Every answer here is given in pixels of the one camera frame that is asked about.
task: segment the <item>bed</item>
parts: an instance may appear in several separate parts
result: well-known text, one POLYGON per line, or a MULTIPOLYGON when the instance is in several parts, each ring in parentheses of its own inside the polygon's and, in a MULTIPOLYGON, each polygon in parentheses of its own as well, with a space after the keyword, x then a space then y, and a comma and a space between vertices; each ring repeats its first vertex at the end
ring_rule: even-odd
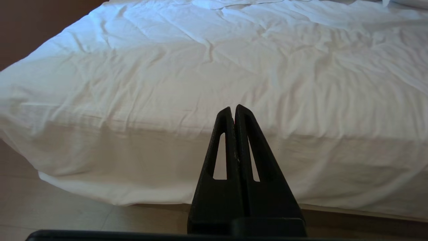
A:
POLYGON ((190 203, 242 104, 299 203, 428 218, 427 43, 394 3, 111 0, 0 73, 0 136, 69 192, 190 203))

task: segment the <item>brown wall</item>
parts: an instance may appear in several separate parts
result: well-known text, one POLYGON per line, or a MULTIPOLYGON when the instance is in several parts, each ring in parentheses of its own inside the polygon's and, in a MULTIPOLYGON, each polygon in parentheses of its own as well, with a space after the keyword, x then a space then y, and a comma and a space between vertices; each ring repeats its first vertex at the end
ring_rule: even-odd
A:
POLYGON ((107 0, 1 0, 0 70, 107 0))

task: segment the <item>white bed sheet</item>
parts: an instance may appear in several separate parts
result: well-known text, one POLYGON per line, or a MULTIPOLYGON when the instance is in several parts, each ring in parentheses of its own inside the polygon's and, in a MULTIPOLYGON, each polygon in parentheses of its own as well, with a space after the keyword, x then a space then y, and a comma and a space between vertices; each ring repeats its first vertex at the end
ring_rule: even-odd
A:
POLYGON ((0 73, 1 137, 72 193, 190 203, 217 112, 243 104, 299 203, 428 218, 427 20, 110 1, 0 73))

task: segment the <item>floor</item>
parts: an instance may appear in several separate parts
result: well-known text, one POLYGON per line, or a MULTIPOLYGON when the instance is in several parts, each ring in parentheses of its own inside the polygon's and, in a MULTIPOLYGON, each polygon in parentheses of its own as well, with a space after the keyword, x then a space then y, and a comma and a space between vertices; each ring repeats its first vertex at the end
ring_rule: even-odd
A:
POLYGON ((2 0, 0 71, 107 0, 2 0))
MULTIPOLYGON (((38 229, 186 233, 188 205, 118 207, 68 193, 40 180, 27 160, 1 140, 0 167, 2 241, 24 241, 38 229)), ((324 227, 307 231, 319 238, 403 239, 324 227)))

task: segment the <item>beige floor tile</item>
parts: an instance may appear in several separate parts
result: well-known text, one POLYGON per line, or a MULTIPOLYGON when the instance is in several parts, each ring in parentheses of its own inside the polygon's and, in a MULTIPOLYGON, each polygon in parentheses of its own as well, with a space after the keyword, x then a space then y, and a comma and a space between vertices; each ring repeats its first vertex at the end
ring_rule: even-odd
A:
POLYGON ((2 140, 0 140, 0 166, 0 175, 39 178, 37 170, 2 140))
POLYGON ((158 209, 167 209, 172 211, 182 211, 189 212, 190 204, 135 204, 135 206, 143 208, 158 208, 158 209))
POLYGON ((35 229, 23 229, 15 227, 0 226, 0 238, 2 241, 25 241, 35 229))
POLYGON ((188 213, 141 206, 115 207, 102 230, 146 233, 187 233, 188 213))
POLYGON ((29 229, 100 230, 113 206, 77 196, 39 179, 0 176, 10 197, 0 225, 29 229))
POLYGON ((9 189, 2 188, 2 183, 0 183, 0 215, 3 213, 4 207, 9 200, 11 193, 12 192, 9 189))

